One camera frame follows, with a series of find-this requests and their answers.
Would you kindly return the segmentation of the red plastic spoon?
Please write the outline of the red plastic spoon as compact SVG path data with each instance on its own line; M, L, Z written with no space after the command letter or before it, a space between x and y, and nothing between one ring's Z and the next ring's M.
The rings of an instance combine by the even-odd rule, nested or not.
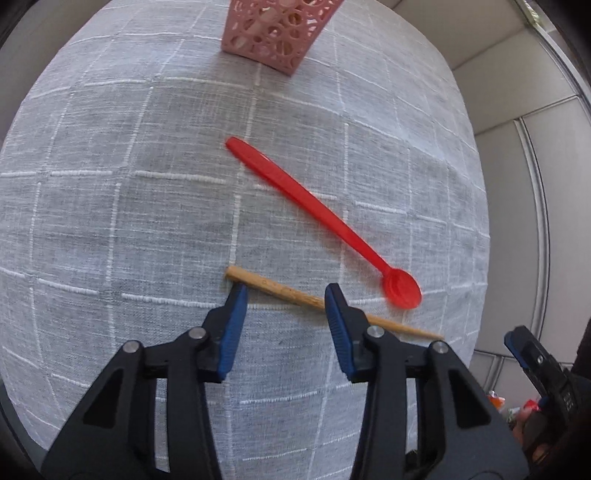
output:
M310 214L375 267L382 275L384 293L394 306L410 310L421 304L423 294L415 278L406 270L391 266L342 218L339 218L320 199L305 189L294 177L291 177L269 157L242 139L229 137L225 141L225 146L246 167L249 167L273 188Z

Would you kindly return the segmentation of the wooden chopstick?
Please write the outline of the wooden chopstick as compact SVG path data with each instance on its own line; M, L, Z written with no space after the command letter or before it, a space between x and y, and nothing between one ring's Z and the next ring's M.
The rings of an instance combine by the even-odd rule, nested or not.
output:
M300 290L274 282L269 278L249 272L235 265L228 266L228 268L225 269L224 276L228 278L228 280L242 282L246 286L252 287L257 291L266 293L267 295L276 297L277 299L291 304L307 306L317 310L325 309L325 302L320 297L308 295L307 293L301 292ZM407 326L393 320L387 320L377 315L367 314L367 318L372 325L380 326L394 333L406 334L430 340L444 339L444 337L440 334Z

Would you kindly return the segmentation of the white kitchen cabinets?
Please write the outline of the white kitchen cabinets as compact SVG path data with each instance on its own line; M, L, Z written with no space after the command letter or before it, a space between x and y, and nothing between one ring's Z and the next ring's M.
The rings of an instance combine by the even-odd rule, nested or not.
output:
M394 1L444 56L488 196L488 290L471 369L518 406L535 394L502 342L525 325L571 366L590 317L590 80L545 1Z

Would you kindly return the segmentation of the grey checked tablecloth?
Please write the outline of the grey checked tablecloth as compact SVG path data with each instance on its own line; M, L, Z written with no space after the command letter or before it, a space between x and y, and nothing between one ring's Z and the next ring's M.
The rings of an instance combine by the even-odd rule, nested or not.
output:
M1 374L42 448L121 344L171 341L221 305L229 265L473 356L487 200L439 50L376 1L342 4L293 76L221 50L224 1L112 1L57 53L1 151ZM423 299L229 152L269 157Z

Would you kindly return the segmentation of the pink perforated utensil holder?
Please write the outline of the pink perforated utensil holder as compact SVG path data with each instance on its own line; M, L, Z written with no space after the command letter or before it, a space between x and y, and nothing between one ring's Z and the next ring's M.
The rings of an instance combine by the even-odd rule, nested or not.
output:
M221 49L293 75L342 0L236 0Z

